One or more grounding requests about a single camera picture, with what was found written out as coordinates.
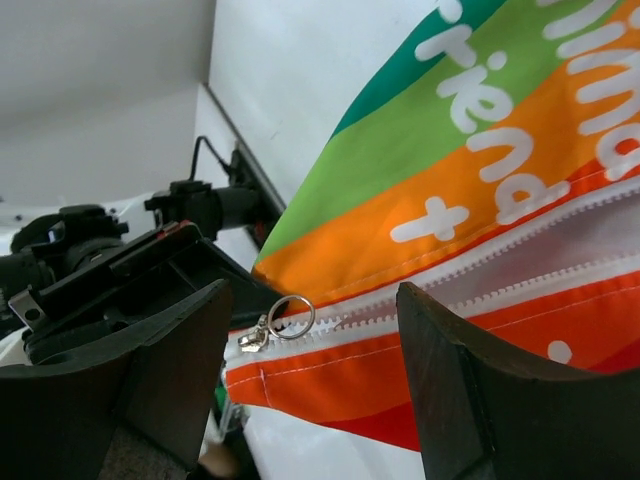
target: zipper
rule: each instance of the zipper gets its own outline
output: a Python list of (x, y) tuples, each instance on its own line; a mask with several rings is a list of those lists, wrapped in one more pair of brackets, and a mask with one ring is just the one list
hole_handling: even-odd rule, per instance
[[(282, 330), (286, 330), (286, 328), (282, 326), (281, 322), (279, 326), (275, 325), (275, 315), (280, 307), (290, 300), (300, 300), (306, 303), (310, 311), (309, 319), (302, 330), (295, 333), (281, 333)], [(262, 350), (269, 341), (269, 335), (273, 335), (280, 340), (296, 340), (304, 337), (307, 332), (313, 328), (315, 319), (316, 309), (307, 298), (302, 295), (284, 296), (273, 304), (268, 314), (260, 316), (258, 323), (253, 328), (249, 329), (247, 333), (238, 338), (238, 346), (243, 352), (256, 353)]]
[[(524, 225), (496, 237), (454, 259), (434, 268), (420, 272), (406, 281), (411, 281), (436, 299), (445, 303), (456, 314), (469, 318), (483, 313), (506, 308), (517, 303), (534, 298), (557, 293), (563, 290), (577, 288), (597, 281), (613, 278), (625, 273), (640, 270), (640, 249), (612, 252), (603, 255), (595, 261), (588, 261), (578, 266), (559, 268), (552, 273), (529, 277), (509, 286), (502, 286), (480, 296), (463, 297), (471, 300), (460, 301), (461, 298), (443, 299), (435, 291), (453, 291), (456, 279), (465, 277), (479, 267), (493, 265), (495, 261), (506, 257), (515, 247), (548, 231), (554, 225), (571, 219), (587, 211), (597, 211), (607, 208), (609, 204), (624, 199), (632, 200), (628, 203), (633, 207), (627, 215), (631, 219), (640, 218), (640, 202), (638, 197), (632, 197), (640, 192), (640, 179), (632, 178), (614, 185), (591, 192), (574, 199), (547, 212)], [(628, 219), (622, 218), (623, 224)], [(637, 226), (640, 238), (640, 223)], [(284, 329), (295, 336), (300, 331), (307, 330), (303, 335), (293, 340), (266, 335), (264, 342), (257, 349), (250, 349), (251, 353), (243, 351), (238, 343), (246, 342), (247, 335), (264, 332), (265, 322), (256, 325), (249, 332), (230, 335), (230, 341), (225, 351), (227, 368), (233, 369), (256, 361), (267, 361), (296, 356), (312, 351), (323, 350), (338, 345), (344, 345), (364, 338), (374, 338), (398, 331), (398, 317), (395, 309), (395, 294), (398, 283), (382, 287), (374, 292), (361, 295), (342, 303), (319, 309), (309, 325), (309, 314), (301, 313), (286, 318), (273, 320), (276, 329)]]

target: key ring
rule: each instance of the key ring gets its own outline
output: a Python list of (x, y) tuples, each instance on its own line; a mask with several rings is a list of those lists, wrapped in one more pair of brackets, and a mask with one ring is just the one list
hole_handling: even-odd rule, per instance
[[(289, 300), (300, 300), (301, 302), (305, 303), (310, 309), (310, 317), (309, 317), (309, 321), (300, 332), (294, 333), (292, 335), (283, 335), (282, 333), (278, 332), (275, 329), (273, 325), (273, 322), (275, 319), (273, 318), (273, 316), (276, 314), (276, 311), (278, 310), (278, 308), (284, 303), (288, 302)], [(287, 295), (286, 297), (282, 297), (280, 300), (274, 303), (273, 306), (271, 307), (271, 310), (269, 310), (269, 314), (267, 315), (267, 328), (269, 329), (269, 332), (271, 333), (271, 335), (273, 335), (274, 337), (281, 338), (282, 340), (295, 340), (296, 338), (302, 337), (309, 330), (311, 330), (311, 327), (313, 327), (315, 320), (316, 320), (316, 308), (313, 306), (313, 304), (308, 298), (303, 297), (302, 295)]]

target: striped bag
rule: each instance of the striped bag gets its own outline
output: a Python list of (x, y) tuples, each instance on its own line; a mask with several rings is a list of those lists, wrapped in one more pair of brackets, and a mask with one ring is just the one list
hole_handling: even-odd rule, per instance
[[(538, 355), (639, 366), (639, 111), (639, 0), (441, 0), (261, 252), (255, 275), (316, 319), (253, 349), (234, 335), (232, 398), (419, 449), (405, 280)], [(278, 322), (308, 318), (293, 302)]]

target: red stripe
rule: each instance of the red stripe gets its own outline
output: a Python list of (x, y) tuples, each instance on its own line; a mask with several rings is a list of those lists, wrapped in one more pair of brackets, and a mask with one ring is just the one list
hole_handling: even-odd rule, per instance
[(637, 367), (640, 367), (640, 340), (628, 345), (589, 370), (600, 373), (618, 373)]
[(411, 403), (405, 403), (369, 417), (327, 422), (322, 425), (408, 450), (420, 451), (420, 439)]

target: teal stripe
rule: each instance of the teal stripe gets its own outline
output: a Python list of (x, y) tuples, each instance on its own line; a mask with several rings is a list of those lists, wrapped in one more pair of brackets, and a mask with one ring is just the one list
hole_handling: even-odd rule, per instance
[[(458, 24), (467, 24), (475, 31), (505, 1), (462, 0), (464, 12)], [(421, 42), (451, 27), (452, 25), (442, 20), (437, 11), (420, 22), (387, 63), (367, 83), (360, 95), (356, 97), (342, 120), (340, 120), (332, 136), (337, 135), (340, 131), (366, 117), (371, 112), (376, 111), (442, 60), (445, 57), (444, 54), (438, 55), (427, 62), (419, 62), (415, 58), (414, 51)]]

